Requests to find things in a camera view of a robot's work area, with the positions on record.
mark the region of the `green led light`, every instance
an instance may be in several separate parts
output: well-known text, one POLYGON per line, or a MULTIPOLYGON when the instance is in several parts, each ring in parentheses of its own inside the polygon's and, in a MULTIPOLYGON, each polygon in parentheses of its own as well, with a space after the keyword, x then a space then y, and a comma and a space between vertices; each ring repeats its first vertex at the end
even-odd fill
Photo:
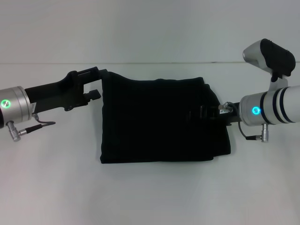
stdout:
POLYGON ((1 101, 1 106, 2 106, 3 108, 5 108, 5 109, 8 109, 8 108, 11 106, 11 103, 10 103, 9 100, 4 99, 4 100, 1 101))

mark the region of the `black cable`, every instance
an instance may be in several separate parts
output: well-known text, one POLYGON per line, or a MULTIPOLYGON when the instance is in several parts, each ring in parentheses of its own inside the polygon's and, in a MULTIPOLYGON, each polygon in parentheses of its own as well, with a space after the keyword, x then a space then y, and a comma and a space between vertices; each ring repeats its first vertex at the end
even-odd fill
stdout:
MULTIPOLYGON (((240 118, 240 112, 239 112, 239 109, 236 107, 236 105, 232 102, 228 102, 228 105, 233 107, 236 111, 236 114, 237 116, 240 118)), ((245 137, 246 140, 251 140, 251 141, 255 141, 256 140, 256 135, 253 135, 253 136, 246 136, 244 134, 244 132, 242 131, 242 128, 240 127, 240 121, 238 121, 238 125, 239 125, 239 130, 240 130, 240 133, 245 137)))
POLYGON ((36 120, 36 121, 39 122, 39 123, 43 123, 42 124, 43 127, 56 124, 56 122, 54 122, 54 121, 50 121, 50 122, 43 122, 43 121, 40 121, 40 120, 36 120))
POLYGON ((29 133, 31 133, 32 131, 36 131, 36 130, 42 128, 42 127, 43 127, 43 126, 42 126, 41 124, 38 124, 38 125, 35 125, 35 126, 33 126, 33 127, 25 128, 25 130, 26 130, 26 133, 29 134, 29 133))
POLYGON ((56 122, 54 122, 54 121, 49 121, 49 122, 40 121, 40 120, 39 120, 39 117, 38 117, 38 114, 34 114, 34 115, 32 115, 32 116, 34 117, 34 119, 35 119, 37 122, 42 123, 42 127, 47 127, 47 126, 56 124, 56 122))
MULTIPOLYGON (((240 118, 240 112, 239 112, 239 109, 236 107, 236 105, 232 102, 228 102, 228 105, 235 109, 238 118, 240 118)), ((238 121, 238 125, 239 125, 240 133, 247 139, 248 137, 244 134, 244 132, 242 131, 242 128, 240 127, 240 121, 238 121)))

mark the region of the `black cloth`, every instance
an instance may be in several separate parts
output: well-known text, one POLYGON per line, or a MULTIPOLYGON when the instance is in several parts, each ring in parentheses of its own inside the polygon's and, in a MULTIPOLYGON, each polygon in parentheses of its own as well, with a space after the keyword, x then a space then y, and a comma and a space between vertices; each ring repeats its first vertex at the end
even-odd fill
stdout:
POLYGON ((206 161, 230 154, 225 124, 202 124, 201 105, 219 105, 201 77, 134 81, 102 77, 102 163, 206 161))

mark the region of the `white background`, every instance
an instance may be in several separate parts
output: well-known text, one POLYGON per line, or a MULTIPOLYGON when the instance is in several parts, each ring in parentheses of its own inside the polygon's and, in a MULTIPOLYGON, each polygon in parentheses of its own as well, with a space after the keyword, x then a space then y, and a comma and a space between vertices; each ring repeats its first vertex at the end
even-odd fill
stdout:
MULTIPOLYGON (((296 0, 2 0, 0 89, 98 66, 137 80, 202 76, 222 103, 239 102, 269 87, 269 74, 240 63, 248 45, 268 38, 299 59, 299 7, 296 0)), ((289 85, 300 84, 299 73, 297 64, 289 85)), ((86 85, 95 88, 101 81, 86 85)), ((209 162, 102 165, 102 105, 40 113, 57 124, 18 143, 0 130, 0 224, 300 224, 299 124, 271 126, 268 144, 246 141, 234 124, 232 153, 209 162)))

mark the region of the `circular light ring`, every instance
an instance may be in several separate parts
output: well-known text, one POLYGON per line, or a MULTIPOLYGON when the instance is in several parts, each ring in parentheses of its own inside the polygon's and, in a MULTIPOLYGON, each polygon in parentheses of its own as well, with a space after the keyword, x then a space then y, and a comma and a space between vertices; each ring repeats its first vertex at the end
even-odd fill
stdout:
POLYGON ((5 109, 8 109, 8 108, 11 106, 11 103, 10 103, 9 100, 4 99, 4 100, 1 101, 1 106, 2 106, 3 108, 5 108, 5 109))
POLYGON ((254 106, 254 107, 252 108, 252 113, 253 113, 254 115, 258 115, 258 114, 261 113, 261 109, 260 109, 258 106, 254 106))

